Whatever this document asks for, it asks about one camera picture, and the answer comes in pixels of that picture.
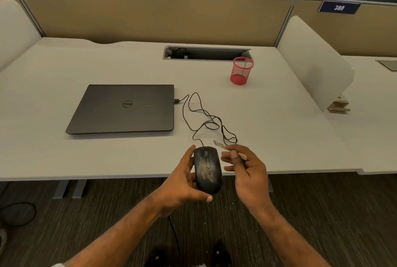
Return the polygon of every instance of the dell logo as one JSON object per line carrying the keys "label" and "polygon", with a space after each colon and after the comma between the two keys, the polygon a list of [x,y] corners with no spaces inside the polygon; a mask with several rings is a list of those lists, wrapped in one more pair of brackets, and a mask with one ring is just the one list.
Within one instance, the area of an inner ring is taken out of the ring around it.
{"label": "dell logo", "polygon": [[125,101],[123,103],[123,107],[131,107],[132,106],[132,102],[131,101]]}

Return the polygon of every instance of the shoe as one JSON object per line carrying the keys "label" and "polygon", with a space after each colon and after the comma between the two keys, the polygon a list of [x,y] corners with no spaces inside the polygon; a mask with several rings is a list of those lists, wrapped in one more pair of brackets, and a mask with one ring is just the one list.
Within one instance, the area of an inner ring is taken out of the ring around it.
{"label": "shoe", "polygon": [[231,257],[222,241],[216,242],[211,256],[211,267],[231,267]]}
{"label": "shoe", "polygon": [[167,251],[164,247],[155,247],[148,255],[144,267],[168,266]]}

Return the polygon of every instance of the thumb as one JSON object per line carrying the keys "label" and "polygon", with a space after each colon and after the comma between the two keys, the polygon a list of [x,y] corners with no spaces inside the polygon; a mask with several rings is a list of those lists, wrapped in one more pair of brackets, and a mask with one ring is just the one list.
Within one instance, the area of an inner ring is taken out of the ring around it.
{"label": "thumb", "polygon": [[236,176],[248,175],[245,170],[245,165],[243,163],[243,160],[241,159],[240,155],[237,153],[236,150],[230,151],[230,159],[231,159],[231,163],[234,166],[234,172],[236,173]]}
{"label": "thumb", "polygon": [[191,201],[206,201],[211,202],[212,196],[202,191],[191,188],[189,191],[188,199]]}

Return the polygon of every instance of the black computer mouse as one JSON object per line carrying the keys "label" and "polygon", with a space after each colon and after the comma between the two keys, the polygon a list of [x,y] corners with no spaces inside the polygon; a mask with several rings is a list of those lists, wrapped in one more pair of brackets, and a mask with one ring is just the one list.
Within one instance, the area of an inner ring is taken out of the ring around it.
{"label": "black computer mouse", "polygon": [[200,191],[214,195],[222,187],[222,169],[214,147],[199,147],[193,152],[196,184]]}

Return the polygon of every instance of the forearm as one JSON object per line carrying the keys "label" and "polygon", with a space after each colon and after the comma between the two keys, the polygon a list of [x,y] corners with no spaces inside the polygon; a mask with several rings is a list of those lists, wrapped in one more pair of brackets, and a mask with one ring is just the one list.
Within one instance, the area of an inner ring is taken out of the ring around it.
{"label": "forearm", "polygon": [[161,207],[149,195],[119,222],[80,251],[66,267],[122,267],[149,227],[159,218]]}
{"label": "forearm", "polygon": [[273,205],[252,214],[266,232],[284,266],[330,267]]}

